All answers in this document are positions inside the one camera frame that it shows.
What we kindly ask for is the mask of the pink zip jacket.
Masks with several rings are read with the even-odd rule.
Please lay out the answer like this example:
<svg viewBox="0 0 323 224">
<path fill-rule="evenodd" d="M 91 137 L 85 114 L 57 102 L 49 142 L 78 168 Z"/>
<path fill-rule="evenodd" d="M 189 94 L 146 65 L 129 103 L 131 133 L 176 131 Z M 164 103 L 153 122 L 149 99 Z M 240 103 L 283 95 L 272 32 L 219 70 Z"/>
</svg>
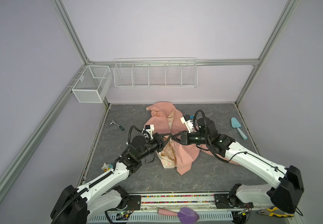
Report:
<svg viewBox="0 0 323 224">
<path fill-rule="evenodd" d="M 177 110 L 172 103 L 158 102 L 146 108 L 151 113 L 151 118 L 146 122 L 147 125 L 154 125 L 153 133 L 172 133 L 177 134 L 187 131 L 185 124 L 181 122 L 182 112 Z M 199 156 L 200 149 L 195 145 L 181 145 L 174 140 L 170 140 L 164 149 L 157 154 L 163 168 L 174 169 L 180 175 L 191 170 L 192 163 Z"/>
</svg>

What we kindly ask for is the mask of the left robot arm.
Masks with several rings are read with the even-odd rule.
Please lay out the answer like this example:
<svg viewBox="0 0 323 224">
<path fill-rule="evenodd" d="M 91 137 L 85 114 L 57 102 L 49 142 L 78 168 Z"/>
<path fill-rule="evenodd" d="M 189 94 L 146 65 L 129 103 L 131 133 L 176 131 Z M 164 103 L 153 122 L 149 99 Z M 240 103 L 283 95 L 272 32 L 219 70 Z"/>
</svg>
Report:
<svg viewBox="0 0 323 224">
<path fill-rule="evenodd" d="M 142 159 L 161 152 L 171 140 L 171 133 L 153 133 L 128 138 L 126 149 L 113 162 L 113 168 L 78 187 L 66 187 L 52 212 L 53 224 L 85 224 L 90 218 L 116 208 L 128 193 L 116 184 L 126 180 L 142 166 Z"/>
</svg>

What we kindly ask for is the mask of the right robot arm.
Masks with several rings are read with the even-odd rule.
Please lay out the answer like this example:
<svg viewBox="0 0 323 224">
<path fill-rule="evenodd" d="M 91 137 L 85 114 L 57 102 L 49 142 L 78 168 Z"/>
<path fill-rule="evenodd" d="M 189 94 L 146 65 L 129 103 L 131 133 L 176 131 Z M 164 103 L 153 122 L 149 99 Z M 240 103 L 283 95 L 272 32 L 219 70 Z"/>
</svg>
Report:
<svg viewBox="0 0 323 224">
<path fill-rule="evenodd" d="M 264 185 L 235 184 L 226 196 L 226 206 L 273 205 L 287 214 L 302 215 L 298 204 L 305 190 L 297 167 L 285 167 L 252 152 L 235 139 L 219 133 L 214 121 L 206 117 L 203 110 L 196 112 L 199 113 L 202 114 L 200 119 L 182 116 L 181 123 L 187 130 L 175 134 L 172 139 L 181 145 L 195 145 L 224 163 L 235 162 L 266 182 Z"/>
</svg>

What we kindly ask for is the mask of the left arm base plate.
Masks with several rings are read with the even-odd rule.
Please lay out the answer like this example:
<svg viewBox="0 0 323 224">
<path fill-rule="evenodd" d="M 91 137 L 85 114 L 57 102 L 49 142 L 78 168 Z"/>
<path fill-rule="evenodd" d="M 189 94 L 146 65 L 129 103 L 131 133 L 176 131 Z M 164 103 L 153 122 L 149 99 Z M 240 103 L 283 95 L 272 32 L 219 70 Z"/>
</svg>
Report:
<svg viewBox="0 0 323 224">
<path fill-rule="evenodd" d="M 139 211 L 141 209 L 141 195 L 129 195 L 122 198 L 120 204 L 116 208 L 109 211 Z"/>
</svg>

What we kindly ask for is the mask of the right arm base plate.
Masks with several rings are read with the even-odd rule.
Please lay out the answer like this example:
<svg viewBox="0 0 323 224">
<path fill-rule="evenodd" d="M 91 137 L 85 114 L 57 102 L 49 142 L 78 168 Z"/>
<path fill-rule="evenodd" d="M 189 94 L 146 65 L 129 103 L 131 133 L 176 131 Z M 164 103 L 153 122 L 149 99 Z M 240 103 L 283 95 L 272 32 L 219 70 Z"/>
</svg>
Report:
<svg viewBox="0 0 323 224">
<path fill-rule="evenodd" d="M 236 196 L 229 196 L 228 193 L 214 194 L 217 209 L 252 209 L 253 203 L 241 202 Z"/>
</svg>

